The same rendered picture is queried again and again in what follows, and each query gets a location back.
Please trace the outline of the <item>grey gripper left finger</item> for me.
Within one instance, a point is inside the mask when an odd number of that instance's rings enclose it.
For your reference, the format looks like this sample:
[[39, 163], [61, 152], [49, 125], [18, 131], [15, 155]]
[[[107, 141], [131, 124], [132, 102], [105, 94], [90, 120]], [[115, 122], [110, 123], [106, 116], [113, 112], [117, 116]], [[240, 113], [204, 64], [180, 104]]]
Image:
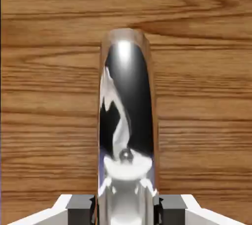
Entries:
[[97, 225], [95, 196], [91, 194], [62, 194], [51, 208], [8, 225]]

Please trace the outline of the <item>light wood cabinet door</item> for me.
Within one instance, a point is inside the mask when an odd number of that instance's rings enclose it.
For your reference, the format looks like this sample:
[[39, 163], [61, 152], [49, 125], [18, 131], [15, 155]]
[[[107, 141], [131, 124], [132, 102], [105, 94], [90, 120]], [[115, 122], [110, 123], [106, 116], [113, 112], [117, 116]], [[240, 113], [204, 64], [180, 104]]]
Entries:
[[162, 193], [252, 225], [252, 0], [1, 0], [1, 222], [96, 190], [100, 40], [151, 45]]

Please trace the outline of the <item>curved shiny metal handle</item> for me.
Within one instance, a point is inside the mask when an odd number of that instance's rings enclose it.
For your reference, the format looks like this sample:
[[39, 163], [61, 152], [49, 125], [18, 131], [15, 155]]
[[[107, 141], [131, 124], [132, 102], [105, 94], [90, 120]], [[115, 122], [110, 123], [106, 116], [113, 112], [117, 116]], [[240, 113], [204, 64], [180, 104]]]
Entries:
[[130, 28], [101, 43], [97, 225], [154, 225], [157, 121], [149, 42]]

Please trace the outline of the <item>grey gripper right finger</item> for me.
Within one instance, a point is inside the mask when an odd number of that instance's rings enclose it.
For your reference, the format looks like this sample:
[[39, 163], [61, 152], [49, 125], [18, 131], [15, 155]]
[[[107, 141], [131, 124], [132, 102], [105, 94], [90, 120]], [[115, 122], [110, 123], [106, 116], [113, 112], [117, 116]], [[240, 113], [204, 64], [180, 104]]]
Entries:
[[246, 225], [202, 208], [191, 194], [161, 194], [154, 206], [154, 225]]

